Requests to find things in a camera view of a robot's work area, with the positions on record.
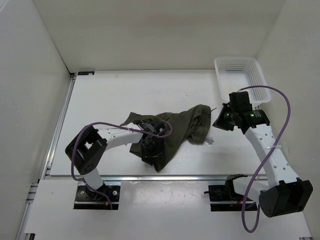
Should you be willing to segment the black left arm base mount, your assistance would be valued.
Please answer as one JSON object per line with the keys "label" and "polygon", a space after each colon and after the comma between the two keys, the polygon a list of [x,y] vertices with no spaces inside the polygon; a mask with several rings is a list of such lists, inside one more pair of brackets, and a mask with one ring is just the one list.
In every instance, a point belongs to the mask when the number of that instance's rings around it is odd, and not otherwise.
{"label": "black left arm base mount", "polygon": [[89,190],[83,184],[78,185],[75,192],[73,208],[75,210],[118,210],[121,186],[107,184],[101,192],[108,196],[111,204],[104,195]]}

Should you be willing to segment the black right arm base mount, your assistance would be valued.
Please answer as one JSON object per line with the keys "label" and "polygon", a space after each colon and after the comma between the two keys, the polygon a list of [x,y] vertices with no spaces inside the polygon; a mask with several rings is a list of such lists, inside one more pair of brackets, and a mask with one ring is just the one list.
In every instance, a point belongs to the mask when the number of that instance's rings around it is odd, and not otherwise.
{"label": "black right arm base mount", "polygon": [[209,196],[211,212],[241,212],[244,196],[235,192],[233,181],[248,177],[245,174],[230,175],[224,184],[208,185],[203,192]]}

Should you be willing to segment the olive green shorts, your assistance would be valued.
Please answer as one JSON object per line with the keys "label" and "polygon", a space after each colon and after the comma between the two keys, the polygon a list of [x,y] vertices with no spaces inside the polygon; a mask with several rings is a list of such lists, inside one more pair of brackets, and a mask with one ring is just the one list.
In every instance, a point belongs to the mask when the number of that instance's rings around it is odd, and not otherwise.
{"label": "olive green shorts", "polygon": [[121,124],[125,126],[134,122],[154,121],[165,127],[165,134],[172,132],[165,138],[155,138],[153,150],[145,147],[142,143],[133,143],[129,152],[140,157],[141,160],[160,172],[176,155],[181,144],[189,141],[193,145],[204,143],[211,127],[212,110],[208,105],[198,104],[189,110],[180,113],[163,112],[157,115],[141,115],[131,112],[128,118]]}

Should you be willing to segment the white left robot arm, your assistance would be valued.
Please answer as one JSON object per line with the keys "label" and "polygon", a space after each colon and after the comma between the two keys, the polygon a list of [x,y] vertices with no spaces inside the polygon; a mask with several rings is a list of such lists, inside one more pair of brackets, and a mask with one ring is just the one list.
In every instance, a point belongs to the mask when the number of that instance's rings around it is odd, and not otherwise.
{"label": "white left robot arm", "polygon": [[93,200],[100,200],[106,187],[97,166],[107,150],[137,144],[142,161],[155,165],[156,160],[166,157],[165,138],[172,132],[171,124],[161,119],[134,120],[122,126],[106,122],[88,124],[65,148],[71,161],[71,176],[85,184]]}

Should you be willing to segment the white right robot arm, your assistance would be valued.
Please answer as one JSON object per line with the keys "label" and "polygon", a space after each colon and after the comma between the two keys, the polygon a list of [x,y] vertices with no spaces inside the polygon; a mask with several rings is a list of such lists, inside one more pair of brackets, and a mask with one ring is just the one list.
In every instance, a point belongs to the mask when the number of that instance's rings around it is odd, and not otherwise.
{"label": "white right robot arm", "polygon": [[240,129],[253,146],[267,177],[267,185],[253,183],[248,198],[260,205],[263,213],[271,218],[304,210],[313,186],[309,180],[301,180],[291,168],[275,137],[266,113],[254,110],[246,91],[232,92],[229,102],[213,123],[215,128],[233,131]]}

